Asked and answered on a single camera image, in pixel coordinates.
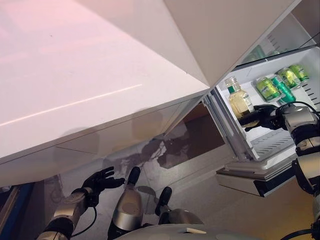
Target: cabinet door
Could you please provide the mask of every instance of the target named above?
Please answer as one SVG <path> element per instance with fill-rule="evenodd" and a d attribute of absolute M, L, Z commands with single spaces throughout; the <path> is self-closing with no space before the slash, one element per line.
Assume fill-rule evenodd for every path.
<path fill-rule="evenodd" d="M 92 153 L 49 147 L 1 164 L 0 187 L 41 181 L 93 159 Z"/>
<path fill-rule="evenodd" d="M 164 0 L 211 90 L 267 37 L 300 1 Z M 168 131 L 201 99 L 193 100 Z"/>
<path fill-rule="evenodd" d="M 185 103 L 160 109 L 59 144 L 59 148 L 96 154 L 102 157 L 163 133 Z"/>

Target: bottle label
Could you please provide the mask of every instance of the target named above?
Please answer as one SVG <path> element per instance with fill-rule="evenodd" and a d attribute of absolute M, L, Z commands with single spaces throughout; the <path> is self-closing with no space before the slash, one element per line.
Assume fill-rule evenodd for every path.
<path fill-rule="evenodd" d="M 234 93 L 235 92 L 234 86 L 229 86 L 228 91 L 230 94 Z"/>
<path fill-rule="evenodd" d="M 246 106 L 248 107 L 249 112 L 252 113 L 255 109 L 254 109 L 254 106 L 252 105 L 252 102 L 250 100 L 250 97 L 249 97 L 248 93 L 245 93 L 243 95 L 243 101 L 246 104 Z"/>

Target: glossy white surface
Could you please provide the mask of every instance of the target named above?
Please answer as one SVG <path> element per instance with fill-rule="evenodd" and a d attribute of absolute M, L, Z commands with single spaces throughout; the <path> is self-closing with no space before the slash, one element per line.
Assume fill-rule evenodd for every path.
<path fill-rule="evenodd" d="M 208 89 L 161 1 L 99 4 L 1 1 L 0 158 Z"/>

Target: refrigerator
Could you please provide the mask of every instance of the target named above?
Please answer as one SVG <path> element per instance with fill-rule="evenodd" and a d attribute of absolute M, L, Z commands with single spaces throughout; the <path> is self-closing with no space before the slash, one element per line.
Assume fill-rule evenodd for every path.
<path fill-rule="evenodd" d="M 236 77 L 253 105 L 273 104 L 279 107 L 277 101 L 265 102 L 253 81 L 299 64 L 308 73 L 309 80 L 292 90 L 292 93 L 296 101 L 305 102 L 319 111 L 320 48 L 316 42 L 317 36 L 312 37 L 290 13 L 258 44 L 264 56 L 259 57 L 254 53 L 255 58 L 246 57 L 202 99 L 224 141 L 234 153 L 232 161 L 216 172 L 220 185 L 266 197 L 295 178 L 291 162 L 297 158 L 296 146 L 289 132 L 282 128 L 271 130 L 261 126 L 245 132 L 231 109 L 225 79 Z"/>

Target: white cabinet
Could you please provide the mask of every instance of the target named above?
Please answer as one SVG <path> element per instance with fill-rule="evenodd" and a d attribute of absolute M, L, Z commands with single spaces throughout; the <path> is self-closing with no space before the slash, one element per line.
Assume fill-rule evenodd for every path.
<path fill-rule="evenodd" d="M 106 156 L 162 134 L 187 102 L 156 110 L 140 117 L 61 143 L 57 147 Z"/>
<path fill-rule="evenodd" d="M 2 1 L 0 171 L 36 181 L 172 129 L 298 3 Z"/>

